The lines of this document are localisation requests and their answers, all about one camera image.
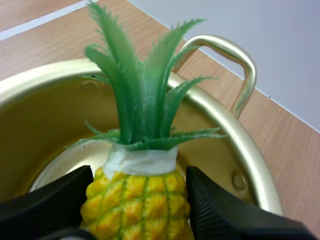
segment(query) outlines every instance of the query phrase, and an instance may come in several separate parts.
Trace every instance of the rivet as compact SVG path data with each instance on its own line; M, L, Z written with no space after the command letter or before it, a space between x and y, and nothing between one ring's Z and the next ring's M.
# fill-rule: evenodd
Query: rivet
M238 191L243 191L246 189L246 180L240 173L233 176L232 183L234 188Z
M80 85L82 92L93 93L97 90L97 85L93 81L84 81Z
M114 90L109 84L103 85L103 91L107 94L113 94Z

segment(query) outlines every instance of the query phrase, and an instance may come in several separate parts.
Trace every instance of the white tape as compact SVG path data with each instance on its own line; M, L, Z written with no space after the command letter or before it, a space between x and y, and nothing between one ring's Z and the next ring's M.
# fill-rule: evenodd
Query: white tape
M128 151L123 145L114 144L102 169L108 179L115 172L140 176L167 174L176 169L177 155L177 146L170 150Z

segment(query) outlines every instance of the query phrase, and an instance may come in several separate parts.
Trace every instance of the aluminum pot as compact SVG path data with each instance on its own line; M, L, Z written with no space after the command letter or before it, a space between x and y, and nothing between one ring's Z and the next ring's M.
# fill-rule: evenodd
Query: aluminum pot
M231 111L199 87L192 88L173 125L181 131L220 127L223 139L197 139L179 146L178 166L198 166L238 198L282 215L279 196L257 146L237 118L256 83L256 68L236 44L213 35L201 35L184 48L207 46L244 68L245 80ZM168 86L185 81L176 72L192 54L174 67ZM65 152L91 133L85 125L106 131L118 127L116 101L108 85L80 75L101 73L87 59L41 66L0 82L0 202L43 186L84 164L97 168L94 147Z

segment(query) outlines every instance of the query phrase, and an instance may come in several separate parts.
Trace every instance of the black plastic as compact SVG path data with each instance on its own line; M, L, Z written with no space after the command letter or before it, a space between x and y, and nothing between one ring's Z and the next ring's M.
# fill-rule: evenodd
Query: black plastic
M63 240L63 239L81 239L81 240L97 240L91 233L79 228L65 228L59 231L55 231L44 237L40 237L37 240Z
M316 240L300 222L238 199L195 166L187 167L186 187L196 240Z
M33 192L0 204L0 239L34 240L67 227L78 227L86 188L93 181L82 166Z

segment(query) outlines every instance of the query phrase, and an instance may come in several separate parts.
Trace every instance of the white wall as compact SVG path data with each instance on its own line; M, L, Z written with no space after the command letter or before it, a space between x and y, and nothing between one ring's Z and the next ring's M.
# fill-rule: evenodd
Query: white wall
M254 59L256 88L320 132L320 0L130 0L170 27L205 18L186 34L225 37ZM203 51L243 78L241 67Z

